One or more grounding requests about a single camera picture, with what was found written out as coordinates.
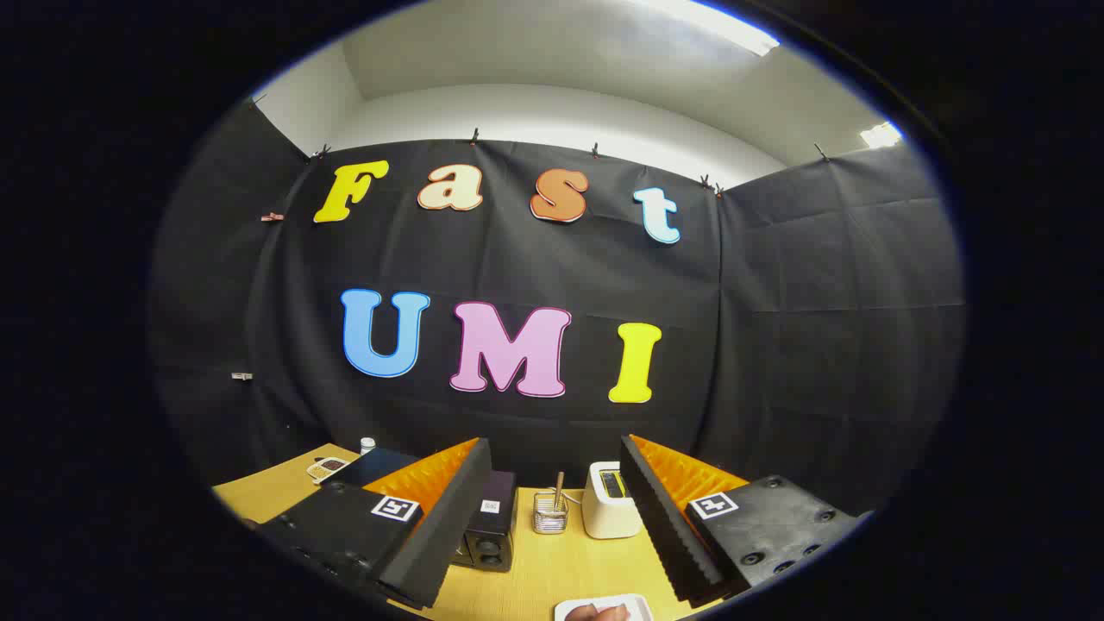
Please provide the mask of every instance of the white wall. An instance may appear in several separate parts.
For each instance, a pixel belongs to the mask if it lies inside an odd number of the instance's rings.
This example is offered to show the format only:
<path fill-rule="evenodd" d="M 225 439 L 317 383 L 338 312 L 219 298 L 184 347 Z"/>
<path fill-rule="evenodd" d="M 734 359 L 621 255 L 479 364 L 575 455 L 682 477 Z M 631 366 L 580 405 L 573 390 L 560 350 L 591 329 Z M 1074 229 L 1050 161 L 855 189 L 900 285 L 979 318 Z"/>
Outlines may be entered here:
<path fill-rule="evenodd" d="M 344 118 L 364 102 L 340 42 L 275 77 L 253 98 L 268 120 L 308 155 L 321 149 Z"/>
<path fill-rule="evenodd" d="M 269 118 L 285 130 L 282 122 Z M 346 116 L 325 141 L 333 149 L 344 149 L 470 138 L 476 127 L 479 138 L 487 140 L 583 150 L 598 143 L 602 155 L 693 180 L 709 175 L 710 183 L 716 181 L 723 188 L 785 168 L 737 138 L 657 107 L 588 91 L 521 84 L 448 86 L 372 99 Z M 304 150 L 309 154 L 316 149 Z"/>

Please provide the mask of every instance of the orange foam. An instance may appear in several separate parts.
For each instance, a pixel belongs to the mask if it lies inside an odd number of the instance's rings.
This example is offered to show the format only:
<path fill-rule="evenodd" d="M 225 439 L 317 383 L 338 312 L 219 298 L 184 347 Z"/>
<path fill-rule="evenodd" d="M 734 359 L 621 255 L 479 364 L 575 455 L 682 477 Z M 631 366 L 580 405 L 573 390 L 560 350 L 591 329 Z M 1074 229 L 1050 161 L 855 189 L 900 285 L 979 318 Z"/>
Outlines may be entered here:
<path fill-rule="evenodd" d="M 404 469 L 369 483 L 364 490 L 385 496 L 414 501 L 422 505 L 422 519 L 414 525 L 414 530 L 416 530 L 425 516 L 433 511 L 433 506 L 445 493 L 453 476 L 456 475 L 456 471 L 460 469 L 464 460 L 468 457 L 468 453 L 478 441 L 478 438 L 473 438 L 467 442 L 434 453 L 424 460 L 418 460 Z"/>

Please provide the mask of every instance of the label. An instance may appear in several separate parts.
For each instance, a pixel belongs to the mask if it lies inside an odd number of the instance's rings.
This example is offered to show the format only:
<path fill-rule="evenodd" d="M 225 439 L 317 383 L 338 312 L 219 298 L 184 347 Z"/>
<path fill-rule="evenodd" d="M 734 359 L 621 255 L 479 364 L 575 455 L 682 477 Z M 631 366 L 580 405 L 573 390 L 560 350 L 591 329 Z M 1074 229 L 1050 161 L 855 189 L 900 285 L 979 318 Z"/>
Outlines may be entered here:
<path fill-rule="evenodd" d="M 702 519 L 710 519 L 740 508 L 736 506 L 736 503 L 733 503 L 732 498 L 726 496 L 723 492 L 705 496 L 704 498 L 698 498 L 697 501 L 691 501 L 690 505 L 698 512 L 698 515 L 700 515 Z"/>
<path fill-rule="evenodd" d="M 416 508 L 417 503 L 414 501 L 384 496 L 380 501 L 380 504 L 375 505 L 375 508 L 372 509 L 372 514 L 389 519 L 397 519 L 399 522 L 407 522 Z"/>

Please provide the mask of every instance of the ceiling light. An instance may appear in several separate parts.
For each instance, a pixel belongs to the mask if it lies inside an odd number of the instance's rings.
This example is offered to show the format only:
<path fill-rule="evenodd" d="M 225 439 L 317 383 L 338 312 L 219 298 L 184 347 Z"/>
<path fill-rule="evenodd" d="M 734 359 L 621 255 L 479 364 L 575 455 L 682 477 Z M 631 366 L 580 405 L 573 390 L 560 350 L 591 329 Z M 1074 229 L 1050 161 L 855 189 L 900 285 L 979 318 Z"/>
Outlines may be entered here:
<path fill-rule="evenodd" d="M 859 131 L 859 136 L 867 141 L 871 149 L 879 147 L 892 147 L 901 141 L 901 133 L 889 123 L 875 125 L 866 131 Z"/>
<path fill-rule="evenodd" d="M 778 46 L 773 36 L 716 9 L 690 0 L 629 0 L 719 34 L 760 56 Z"/>

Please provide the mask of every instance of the white plate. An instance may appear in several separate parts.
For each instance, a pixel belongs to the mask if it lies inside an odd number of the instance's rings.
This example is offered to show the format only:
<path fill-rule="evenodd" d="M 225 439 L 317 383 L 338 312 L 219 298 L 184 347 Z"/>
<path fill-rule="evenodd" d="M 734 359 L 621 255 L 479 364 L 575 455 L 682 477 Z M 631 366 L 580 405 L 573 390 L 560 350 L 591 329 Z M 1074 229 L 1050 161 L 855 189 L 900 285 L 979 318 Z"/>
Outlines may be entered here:
<path fill-rule="evenodd" d="M 555 606 L 555 609 L 553 609 L 552 617 L 554 621 L 564 621 L 569 612 L 575 610 L 580 606 L 586 606 L 588 603 L 593 603 L 594 608 L 597 608 L 598 610 L 602 610 L 603 608 L 614 608 L 624 603 L 625 608 L 627 608 L 629 612 L 629 621 L 655 621 L 651 617 L 651 609 L 648 608 L 648 601 L 644 599 L 644 596 L 636 593 L 562 601 Z"/>

